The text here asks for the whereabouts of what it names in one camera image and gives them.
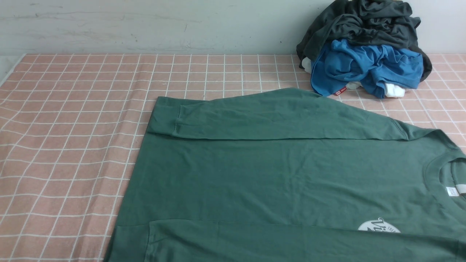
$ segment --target wall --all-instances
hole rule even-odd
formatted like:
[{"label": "wall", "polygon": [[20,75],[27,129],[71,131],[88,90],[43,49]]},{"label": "wall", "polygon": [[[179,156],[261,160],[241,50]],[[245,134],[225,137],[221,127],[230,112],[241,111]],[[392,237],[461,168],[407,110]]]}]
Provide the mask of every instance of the wall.
[{"label": "wall", "polygon": [[[294,53],[331,0],[2,0],[0,54]],[[426,52],[466,53],[466,1],[411,0]]]},{"label": "wall", "polygon": [[10,74],[10,70],[16,66],[22,55],[3,56],[0,55],[0,86],[6,80],[6,77]]}]

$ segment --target neckline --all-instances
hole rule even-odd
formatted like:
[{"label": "neckline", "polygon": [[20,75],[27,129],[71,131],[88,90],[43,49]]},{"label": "neckline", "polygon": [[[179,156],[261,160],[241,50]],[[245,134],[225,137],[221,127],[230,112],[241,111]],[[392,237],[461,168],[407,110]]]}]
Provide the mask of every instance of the neckline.
[{"label": "neckline", "polygon": [[[424,168],[424,182],[427,189],[433,194],[433,197],[458,221],[466,222],[466,210],[463,210],[448,195],[445,185],[439,180],[440,169],[448,162],[456,159],[466,159],[461,149],[454,149],[436,157]],[[452,172],[453,180],[458,181],[457,174]],[[459,197],[466,201],[464,195]]]}]

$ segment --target pink grid tablecloth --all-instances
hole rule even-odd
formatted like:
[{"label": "pink grid tablecloth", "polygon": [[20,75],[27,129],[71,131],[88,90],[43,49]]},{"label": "pink grid tablecloth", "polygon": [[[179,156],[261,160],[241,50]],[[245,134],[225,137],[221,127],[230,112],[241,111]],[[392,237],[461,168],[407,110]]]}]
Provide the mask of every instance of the pink grid tablecloth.
[{"label": "pink grid tablecloth", "polygon": [[[466,151],[466,55],[402,99],[331,98]],[[310,89],[293,55],[27,55],[0,88],[0,261],[99,261],[158,96],[216,99]]]}]

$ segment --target neck label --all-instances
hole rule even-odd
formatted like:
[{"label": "neck label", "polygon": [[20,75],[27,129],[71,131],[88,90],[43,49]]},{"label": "neck label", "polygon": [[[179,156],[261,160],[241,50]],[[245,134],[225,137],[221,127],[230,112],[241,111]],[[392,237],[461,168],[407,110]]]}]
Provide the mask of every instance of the neck label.
[{"label": "neck label", "polygon": [[456,187],[446,187],[446,191],[449,196],[459,196],[459,192]]}]

